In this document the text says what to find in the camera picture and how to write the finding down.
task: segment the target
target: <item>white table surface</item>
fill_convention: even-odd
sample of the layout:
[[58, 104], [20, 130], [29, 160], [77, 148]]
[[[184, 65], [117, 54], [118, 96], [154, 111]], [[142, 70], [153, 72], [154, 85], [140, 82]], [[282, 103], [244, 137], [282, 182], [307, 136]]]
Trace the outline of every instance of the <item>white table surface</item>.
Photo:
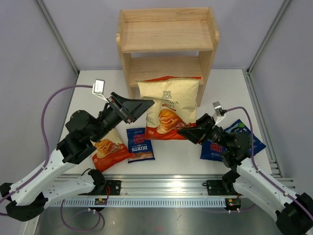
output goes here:
[[[106, 81], [106, 97], [111, 92], [128, 97], [127, 88], [121, 70], [83, 70], [77, 80], [77, 84], [92, 85], [95, 79]], [[241, 70], [211, 70], [210, 77], [205, 89], [201, 107], [197, 109], [197, 118], [204, 113], [212, 115], [214, 112], [212, 103], [219, 101], [225, 109], [235, 106], [244, 106], [251, 116], [254, 134], [262, 140], [260, 129], [252, 107], [244, 75]], [[68, 110], [66, 122], [71, 114], [77, 110], [86, 110], [91, 115], [97, 117], [99, 111], [104, 107], [104, 101], [91, 93], [91, 89], [76, 88]], [[127, 145], [128, 139], [126, 129], [145, 127], [144, 114], [135, 123], [129, 125], [120, 123], [116, 128]], [[241, 119], [248, 126], [246, 115], [241, 110], [232, 111], [226, 114], [226, 118], [219, 123], [223, 128], [227, 128], [237, 119]], [[61, 139], [68, 134], [67, 129], [63, 128]], [[192, 144], [189, 141], [157, 141], [152, 140], [155, 161], [141, 161], [128, 164], [124, 160], [104, 172], [104, 174], [118, 175], [203, 175], [203, 174], [225, 174], [229, 171], [223, 163], [200, 159], [201, 146]], [[267, 153], [262, 150], [256, 155], [256, 162], [261, 168], [271, 173]], [[76, 167], [70, 169], [66, 174], [79, 174], [87, 168], [94, 168], [91, 157], [85, 159]]]

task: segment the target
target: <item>wooden shelf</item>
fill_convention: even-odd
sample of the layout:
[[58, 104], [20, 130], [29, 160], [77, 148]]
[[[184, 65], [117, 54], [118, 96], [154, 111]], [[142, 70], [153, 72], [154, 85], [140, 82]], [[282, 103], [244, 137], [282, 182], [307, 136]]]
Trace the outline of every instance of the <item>wooden shelf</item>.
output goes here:
[[[219, 43], [210, 7], [121, 10], [116, 44], [130, 98], [136, 81], [163, 76], [201, 77], [200, 106]], [[132, 58], [134, 52], [198, 51], [198, 56]]]
[[164, 76], [201, 77], [200, 84], [203, 85], [198, 56], [132, 58], [130, 87], [138, 87], [136, 81]]
[[213, 50], [205, 20], [125, 23], [123, 53], [200, 50]]

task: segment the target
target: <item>crisps bag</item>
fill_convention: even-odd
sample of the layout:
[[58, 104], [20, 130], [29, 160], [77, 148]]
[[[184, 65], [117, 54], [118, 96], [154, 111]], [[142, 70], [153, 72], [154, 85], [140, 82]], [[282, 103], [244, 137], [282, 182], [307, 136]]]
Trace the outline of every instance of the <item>crisps bag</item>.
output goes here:
[[97, 148], [92, 161], [96, 169], [103, 172], [116, 163], [127, 158], [133, 158], [134, 154], [129, 153], [128, 148], [123, 144], [118, 132], [113, 129], [104, 138], [93, 143]]
[[[251, 131], [250, 129], [240, 120], [235, 121], [230, 127], [226, 128], [225, 131], [227, 133], [231, 132], [246, 132], [249, 135], [250, 143], [251, 143]], [[255, 135], [253, 137], [253, 153], [254, 155], [258, 154], [266, 148], [265, 144], [263, 144]], [[226, 148], [213, 143], [211, 141], [206, 141], [202, 145], [201, 150], [201, 159], [205, 160], [213, 160], [222, 162], [222, 153], [226, 152]]]
[[147, 111], [145, 139], [185, 140], [177, 130], [196, 125], [200, 77], [138, 81], [140, 98], [155, 104]]
[[134, 158], [129, 158], [128, 163], [155, 160], [151, 140], [145, 139], [145, 128], [127, 129], [128, 149], [134, 153]]

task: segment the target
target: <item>wooden shelf board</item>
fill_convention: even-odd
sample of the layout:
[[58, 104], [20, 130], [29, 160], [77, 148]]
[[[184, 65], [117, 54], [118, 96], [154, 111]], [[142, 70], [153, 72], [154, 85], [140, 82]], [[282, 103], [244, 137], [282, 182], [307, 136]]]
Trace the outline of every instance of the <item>wooden shelf board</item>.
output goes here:
[[207, 21], [125, 23], [122, 52], [213, 50]]
[[203, 85], [203, 76], [197, 56], [132, 58], [130, 87], [138, 87], [136, 81], [164, 76], [201, 77], [200, 84]]

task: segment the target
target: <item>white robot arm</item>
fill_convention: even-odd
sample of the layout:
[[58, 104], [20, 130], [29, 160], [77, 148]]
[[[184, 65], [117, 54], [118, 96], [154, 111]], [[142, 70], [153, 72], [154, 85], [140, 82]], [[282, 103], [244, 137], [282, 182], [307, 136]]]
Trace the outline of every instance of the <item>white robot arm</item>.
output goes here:
[[[223, 189], [246, 196], [265, 210], [276, 221], [283, 235], [307, 234], [313, 226], [312, 198], [306, 193], [298, 195], [260, 169], [254, 160], [253, 145], [250, 144], [247, 133], [227, 133], [221, 127], [216, 126], [227, 111], [243, 109], [247, 114], [245, 108], [236, 107], [224, 110], [219, 102], [213, 105], [215, 108], [213, 117], [205, 114], [197, 120], [195, 127], [178, 130], [178, 133], [194, 144], [202, 144], [210, 140], [225, 147], [226, 152], [222, 154], [223, 163], [231, 170], [222, 177]], [[251, 155], [247, 153], [250, 148], [252, 149]], [[203, 185], [210, 193], [212, 190], [210, 180]]]
[[[104, 81], [96, 80], [93, 93], [105, 99], [103, 92]], [[91, 142], [100, 141], [121, 121], [135, 122], [154, 104], [152, 100], [126, 99], [116, 93], [111, 93], [111, 97], [105, 100], [107, 103], [97, 118], [84, 110], [76, 111], [71, 116], [66, 124], [69, 134], [57, 144], [46, 165], [46, 162], [40, 164], [14, 184], [4, 183], [0, 186], [1, 200], [10, 201], [6, 206], [9, 217], [27, 221], [56, 201], [80, 193], [96, 195], [103, 191], [106, 180], [99, 170], [90, 170], [88, 174], [63, 184], [54, 185], [53, 181], [96, 150]], [[37, 176], [24, 185], [35, 174]]]

